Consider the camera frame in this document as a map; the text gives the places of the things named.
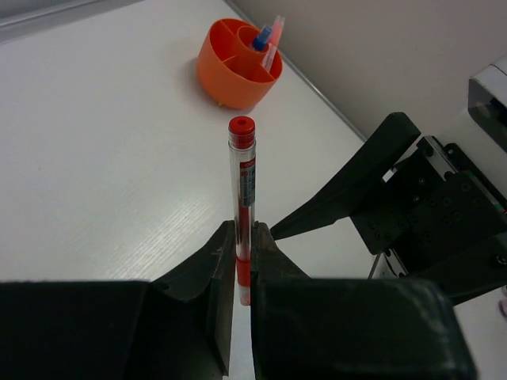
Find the orange highlighter pen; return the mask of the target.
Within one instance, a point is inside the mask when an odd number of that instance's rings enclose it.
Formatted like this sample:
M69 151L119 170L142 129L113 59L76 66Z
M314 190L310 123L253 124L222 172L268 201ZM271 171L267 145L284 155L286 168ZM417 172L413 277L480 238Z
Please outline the orange highlighter pen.
M272 68L272 65L273 65L273 62L274 62L274 59L276 56L276 52L277 52L277 46L275 44L269 44L269 49L261 62L262 67L267 72L271 71L271 68Z
M273 22L272 33L269 37L269 46L277 47L284 28L285 17L278 15Z

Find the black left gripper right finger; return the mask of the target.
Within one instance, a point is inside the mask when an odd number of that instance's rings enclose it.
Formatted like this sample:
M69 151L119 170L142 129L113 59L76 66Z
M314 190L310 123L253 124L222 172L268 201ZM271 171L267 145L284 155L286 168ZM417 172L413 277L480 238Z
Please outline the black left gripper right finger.
M250 330L256 379L286 379L294 328L294 302L287 301L291 285L308 275L276 245L269 227L254 223L250 264Z

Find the red gel pen long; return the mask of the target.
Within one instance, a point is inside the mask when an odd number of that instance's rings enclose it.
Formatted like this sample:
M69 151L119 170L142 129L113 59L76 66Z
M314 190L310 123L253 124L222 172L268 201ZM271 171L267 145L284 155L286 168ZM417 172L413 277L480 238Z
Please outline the red gel pen long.
M250 304L250 261L255 219L256 136L254 120L236 116L228 125L236 271L239 300Z

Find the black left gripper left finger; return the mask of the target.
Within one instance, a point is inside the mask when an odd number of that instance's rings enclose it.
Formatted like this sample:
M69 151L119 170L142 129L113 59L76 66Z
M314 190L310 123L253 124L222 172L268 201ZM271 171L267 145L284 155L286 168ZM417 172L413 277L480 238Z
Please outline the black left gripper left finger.
M225 221L202 248L152 283L153 375L228 375L234 277L234 223Z

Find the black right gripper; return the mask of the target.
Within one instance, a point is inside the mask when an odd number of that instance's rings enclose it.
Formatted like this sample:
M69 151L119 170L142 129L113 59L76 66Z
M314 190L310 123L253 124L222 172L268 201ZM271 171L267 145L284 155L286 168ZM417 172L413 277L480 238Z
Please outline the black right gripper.
M352 215L370 253L396 257L455 306L505 286L505 208L472 168L454 161L455 146L424 137L382 181L420 135L405 113L389 114L323 188L271 228L273 238Z

